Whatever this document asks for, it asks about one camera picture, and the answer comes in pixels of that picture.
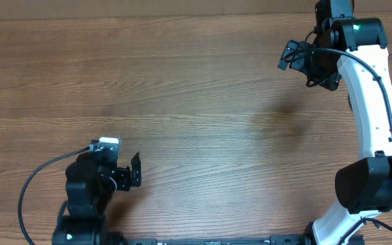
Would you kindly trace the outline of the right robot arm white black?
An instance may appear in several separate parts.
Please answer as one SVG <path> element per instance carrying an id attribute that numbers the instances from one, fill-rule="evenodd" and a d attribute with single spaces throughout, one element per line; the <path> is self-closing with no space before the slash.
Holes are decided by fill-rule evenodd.
<path id="1" fill-rule="evenodd" d="M 355 117 L 359 158 L 335 177 L 336 200 L 302 235 L 273 235 L 271 244 L 362 244 L 358 230 L 392 210 L 392 83 L 388 39 L 378 18 L 356 18 L 352 1 L 315 5 L 314 41 L 291 40 L 278 64 L 330 91 L 345 83 Z"/>

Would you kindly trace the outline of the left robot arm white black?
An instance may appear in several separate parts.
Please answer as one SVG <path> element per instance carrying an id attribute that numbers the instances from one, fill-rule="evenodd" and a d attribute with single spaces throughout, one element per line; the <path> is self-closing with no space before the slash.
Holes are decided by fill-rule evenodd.
<path id="1" fill-rule="evenodd" d="M 117 166 L 118 153 L 95 150 L 80 154 L 66 169 L 65 208 L 52 234 L 57 245 L 124 245 L 123 234 L 110 231 L 106 212 L 116 191 L 129 191 L 142 182 L 140 154 L 126 168 Z"/>

